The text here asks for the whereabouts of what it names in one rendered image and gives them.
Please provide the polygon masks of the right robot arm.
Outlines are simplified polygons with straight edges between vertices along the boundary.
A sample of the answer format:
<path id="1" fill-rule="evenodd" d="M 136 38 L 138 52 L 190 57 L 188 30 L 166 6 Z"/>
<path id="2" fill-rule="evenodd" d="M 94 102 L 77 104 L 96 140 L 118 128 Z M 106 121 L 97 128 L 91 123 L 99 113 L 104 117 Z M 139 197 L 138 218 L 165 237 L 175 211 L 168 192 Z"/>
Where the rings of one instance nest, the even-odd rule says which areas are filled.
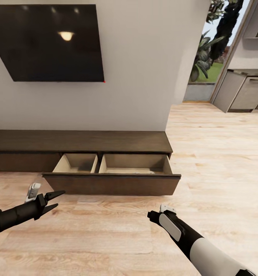
<path id="1" fill-rule="evenodd" d="M 152 210 L 147 217 L 169 234 L 201 276 L 258 276 L 179 219 L 173 207 L 161 204 L 159 213 Z"/>

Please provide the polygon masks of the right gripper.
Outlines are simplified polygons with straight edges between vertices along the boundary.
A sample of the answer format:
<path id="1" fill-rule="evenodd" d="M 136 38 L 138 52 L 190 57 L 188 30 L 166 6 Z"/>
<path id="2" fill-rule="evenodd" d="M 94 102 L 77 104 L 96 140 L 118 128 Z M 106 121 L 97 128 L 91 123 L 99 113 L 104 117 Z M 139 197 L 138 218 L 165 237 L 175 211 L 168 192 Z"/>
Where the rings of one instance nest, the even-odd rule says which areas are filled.
<path id="1" fill-rule="evenodd" d="M 156 211 L 151 211 L 151 212 L 148 212 L 148 215 L 147 217 L 150 219 L 151 222 L 153 223 L 156 223 L 157 225 L 161 226 L 159 224 L 159 216 L 160 216 L 161 213 L 158 213 Z"/>

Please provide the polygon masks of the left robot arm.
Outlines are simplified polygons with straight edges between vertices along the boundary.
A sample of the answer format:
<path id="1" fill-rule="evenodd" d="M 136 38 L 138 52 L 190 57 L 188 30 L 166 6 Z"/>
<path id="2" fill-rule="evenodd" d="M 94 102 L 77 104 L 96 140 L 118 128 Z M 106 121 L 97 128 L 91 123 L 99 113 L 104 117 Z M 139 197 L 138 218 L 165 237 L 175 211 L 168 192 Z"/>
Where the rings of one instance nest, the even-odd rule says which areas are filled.
<path id="1" fill-rule="evenodd" d="M 24 204 L 6 211 L 0 209 L 0 232 L 33 218 L 38 220 L 42 215 L 58 206 L 58 203 L 50 206 L 47 204 L 50 200 L 64 194 L 65 191 L 48 192 L 43 196 L 43 194 L 37 194 L 40 185 L 39 183 L 30 185 Z"/>

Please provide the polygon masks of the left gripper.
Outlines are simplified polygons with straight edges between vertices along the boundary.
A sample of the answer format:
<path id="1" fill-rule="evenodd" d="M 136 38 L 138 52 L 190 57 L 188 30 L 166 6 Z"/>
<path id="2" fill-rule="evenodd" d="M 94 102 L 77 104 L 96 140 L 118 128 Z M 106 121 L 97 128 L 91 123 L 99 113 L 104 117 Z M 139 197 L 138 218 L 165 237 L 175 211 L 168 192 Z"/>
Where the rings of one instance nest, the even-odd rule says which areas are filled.
<path id="1" fill-rule="evenodd" d="M 33 218 L 34 220 L 38 220 L 42 215 L 58 206 L 58 203 L 47 206 L 48 202 L 64 193 L 65 191 L 54 191 L 46 193 L 45 196 L 38 194 L 34 201 L 14 207 L 17 215 L 16 225 Z"/>

